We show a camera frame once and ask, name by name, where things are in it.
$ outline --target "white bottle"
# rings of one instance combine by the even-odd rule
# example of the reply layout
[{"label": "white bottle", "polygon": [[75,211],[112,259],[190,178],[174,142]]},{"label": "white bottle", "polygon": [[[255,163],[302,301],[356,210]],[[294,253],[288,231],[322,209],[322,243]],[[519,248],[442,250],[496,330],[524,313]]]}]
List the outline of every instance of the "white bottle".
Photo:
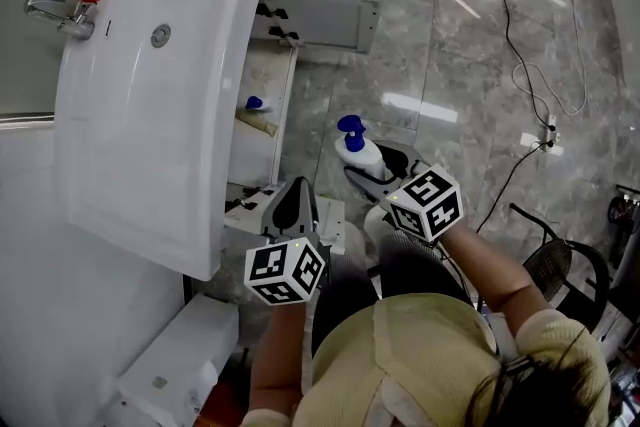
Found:
[{"label": "white bottle", "polygon": [[366,130],[355,114],[345,116],[338,121],[338,130],[347,135],[336,140],[336,151],[342,161],[363,170],[378,180],[384,180],[384,161],[380,149],[369,139],[362,136]]}]

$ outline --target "sink basin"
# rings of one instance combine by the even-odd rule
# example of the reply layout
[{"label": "sink basin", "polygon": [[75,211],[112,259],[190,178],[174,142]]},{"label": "sink basin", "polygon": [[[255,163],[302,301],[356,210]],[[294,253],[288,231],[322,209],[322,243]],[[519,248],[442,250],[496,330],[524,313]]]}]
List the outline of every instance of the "sink basin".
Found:
[{"label": "sink basin", "polygon": [[55,131],[71,223],[211,278],[257,2],[103,0],[92,38],[67,42]]}]

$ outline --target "black chair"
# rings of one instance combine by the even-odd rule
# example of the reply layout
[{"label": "black chair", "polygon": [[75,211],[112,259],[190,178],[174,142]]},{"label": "black chair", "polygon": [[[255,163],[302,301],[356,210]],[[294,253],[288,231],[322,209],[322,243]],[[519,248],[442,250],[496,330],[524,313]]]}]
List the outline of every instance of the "black chair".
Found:
[{"label": "black chair", "polygon": [[[563,285],[566,286],[569,293],[558,306],[558,311],[581,322],[589,331],[593,331],[602,318],[609,299],[609,268],[603,256],[586,244],[559,238],[544,221],[528,214],[517,205],[511,203],[509,207],[544,230],[542,245],[524,263],[524,268],[531,275],[533,282],[542,291],[547,301],[551,301]],[[594,300],[567,281],[574,251],[587,258],[593,267]]]}]

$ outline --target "gray marble floor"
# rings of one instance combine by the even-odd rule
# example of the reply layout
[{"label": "gray marble floor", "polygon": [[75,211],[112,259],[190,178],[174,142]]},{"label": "gray marble floor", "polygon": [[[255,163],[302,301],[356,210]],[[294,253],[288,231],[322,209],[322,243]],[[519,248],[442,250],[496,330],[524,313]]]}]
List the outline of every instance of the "gray marble floor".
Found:
[{"label": "gray marble floor", "polygon": [[[514,44],[544,70],[567,110],[576,109],[582,74],[571,0],[507,1]],[[510,202],[606,254],[612,241],[606,208],[615,184],[640,187],[640,91],[628,90],[621,78],[610,0],[575,0],[575,6],[588,103],[581,114],[564,115],[532,72],[537,94],[558,116],[561,149],[539,151],[518,168],[482,231],[519,260],[542,234],[510,211]],[[343,200],[347,220],[361,226],[370,205],[346,182],[334,150],[338,119],[358,114],[369,138],[414,145],[427,161],[446,166],[461,184],[469,223],[478,226],[531,141],[544,137],[530,97],[511,81],[517,60],[505,40],[506,23],[502,0],[387,0],[371,55],[302,51],[281,179],[306,176],[317,194]],[[538,109],[544,116],[544,106]],[[223,258],[205,289],[214,296],[224,289],[225,299],[241,304],[241,343],[252,345],[269,310],[242,286],[238,254]],[[578,262],[576,272],[583,268]]]}]

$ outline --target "white cabinet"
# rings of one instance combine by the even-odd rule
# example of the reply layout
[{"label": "white cabinet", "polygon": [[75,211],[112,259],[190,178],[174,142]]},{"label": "white cabinet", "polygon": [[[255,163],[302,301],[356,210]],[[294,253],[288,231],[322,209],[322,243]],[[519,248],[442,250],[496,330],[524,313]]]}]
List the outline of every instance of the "white cabinet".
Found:
[{"label": "white cabinet", "polygon": [[[210,279],[227,183],[277,181],[298,47],[366,53],[383,1],[103,0],[92,38],[67,43],[58,81],[68,221]],[[271,101],[260,116],[273,135],[234,119],[251,95]]]}]

